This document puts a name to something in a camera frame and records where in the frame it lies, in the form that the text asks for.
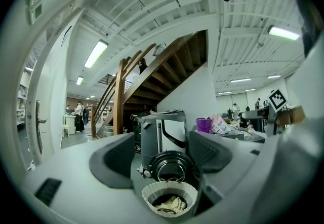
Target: desk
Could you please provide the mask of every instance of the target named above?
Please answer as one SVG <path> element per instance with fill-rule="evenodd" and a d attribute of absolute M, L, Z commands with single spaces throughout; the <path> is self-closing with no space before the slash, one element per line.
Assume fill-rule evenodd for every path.
<path fill-rule="evenodd" d="M 74 128 L 75 116 L 65 114 L 64 117 L 65 117 L 65 124 L 69 126 L 69 134 L 70 135 L 75 134 L 75 128 Z"/>

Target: paper cupcake liner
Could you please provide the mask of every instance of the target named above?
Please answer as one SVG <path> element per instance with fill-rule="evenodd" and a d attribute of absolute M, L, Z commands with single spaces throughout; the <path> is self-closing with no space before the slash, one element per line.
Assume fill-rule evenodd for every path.
<path fill-rule="evenodd" d="M 187 207 L 183 211 L 176 214 L 158 211 L 157 208 L 152 205 L 152 203 L 159 197 L 166 194 L 175 194 L 183 198 L 187 203 Z M 195 205 L 197 195 L 198 191 L 193 186 L 185 182 L 178 183 L 176 181 L 154 182 L 146 186 L 142 191 L 142 196 L 150 209 L 156 214 L 168 218 L 175 218 L 188 212 Z"/>

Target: plastic bag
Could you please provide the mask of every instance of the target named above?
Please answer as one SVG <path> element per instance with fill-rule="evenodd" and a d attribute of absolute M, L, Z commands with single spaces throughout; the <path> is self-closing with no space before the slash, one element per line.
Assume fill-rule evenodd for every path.
<path fill-rule="evenodd" d="M 220 116 L 219 114 L 212 115 L 211 120 L 212 120 L 211 130 L 214 131 L 216 134 L 226 134 L 231 130 L 230 127 L 222 118 L 222 116 Z"/>

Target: purple cup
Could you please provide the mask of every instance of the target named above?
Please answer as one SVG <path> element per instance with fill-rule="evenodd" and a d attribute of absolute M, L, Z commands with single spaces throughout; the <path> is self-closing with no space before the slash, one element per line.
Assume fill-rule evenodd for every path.
<path fill-rule="evenodd" d="M 198 126 L 198 131 L 209 133 L 209 130 L 211 129 L 212 121 L 210 118 L 198 118 L 196 119 L 196 123 Z"/>

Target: chair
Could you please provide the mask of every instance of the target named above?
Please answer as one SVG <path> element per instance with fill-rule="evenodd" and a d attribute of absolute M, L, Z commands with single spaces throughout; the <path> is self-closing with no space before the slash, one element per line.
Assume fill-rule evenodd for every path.
<path fill-rule="evenodd" d="M 66 133 L 67 133 L 67 136 L 70 137 L 70 134 L 69 134 L 69 125 L 62 125 L 62 134 L 63 134 L 63 137 L 64 137 L 64 129 L 66 129 Z"/>

